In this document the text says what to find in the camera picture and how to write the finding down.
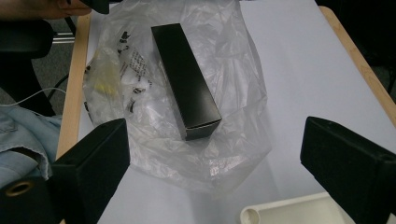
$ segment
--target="denim jacket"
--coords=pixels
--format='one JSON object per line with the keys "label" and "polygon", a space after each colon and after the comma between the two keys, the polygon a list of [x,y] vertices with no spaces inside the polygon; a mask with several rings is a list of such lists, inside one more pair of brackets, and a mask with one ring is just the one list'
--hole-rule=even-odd
{"label": "denim jacket", "polygon": [[[26,109],[0,107],[0,188],[26,175],[51,175],[55,161],[61,117],[42,117]],[[35,153],[35,160],[19,152],[24,147]]]}

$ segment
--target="clear plastic bag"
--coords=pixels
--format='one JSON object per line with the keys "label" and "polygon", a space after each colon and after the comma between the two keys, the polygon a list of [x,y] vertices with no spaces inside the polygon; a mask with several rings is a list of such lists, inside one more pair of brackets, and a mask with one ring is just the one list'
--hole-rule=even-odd
{"label": "clear plastic bag", "polygon": [[[150,30],[169,23],[181,23],[222,116],[209,138],[180,137]],[[103,25],[84,85],[93,123],[123,114],[131,165],[146,174],[218,195],[235,189],[270,151],[262,68],[239,2],[124,0]]]}

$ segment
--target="black box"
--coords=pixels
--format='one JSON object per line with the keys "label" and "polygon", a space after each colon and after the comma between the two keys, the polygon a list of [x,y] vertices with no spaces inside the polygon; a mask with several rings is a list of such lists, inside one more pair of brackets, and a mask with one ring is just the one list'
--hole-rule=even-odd
{"label": "black box", "polygon": [[175,117],[181,137],[193,140],[210,136],[219,126],[221,115],[181,25],[155,26],[151,32],[168,90],[176,101]]}

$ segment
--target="white container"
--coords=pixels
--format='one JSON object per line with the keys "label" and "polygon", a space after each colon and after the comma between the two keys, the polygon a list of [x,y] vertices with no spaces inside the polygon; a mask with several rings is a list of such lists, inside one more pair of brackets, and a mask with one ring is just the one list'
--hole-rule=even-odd
{"label": "white container", "polygon": [[[245,207],[241,224],[354,224],[329,193]],[[394,224],[391,216],[388,224]]]}

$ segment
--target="white table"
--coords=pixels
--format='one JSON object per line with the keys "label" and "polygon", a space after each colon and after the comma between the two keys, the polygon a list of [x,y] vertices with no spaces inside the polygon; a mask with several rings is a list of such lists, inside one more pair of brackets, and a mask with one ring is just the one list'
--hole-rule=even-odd
{"label": "white table", "polygon": [[[395,126],[313,0],[241,5],[261,57],[272,151],[218,200],[128,169],[99,223],[237,223],[247,205],[322,192],[299,159],[307,116],[336,121],[396,152]],[[92,14],[87,60],[102,18]],[[79,138],[92,129],[81,112]]]}

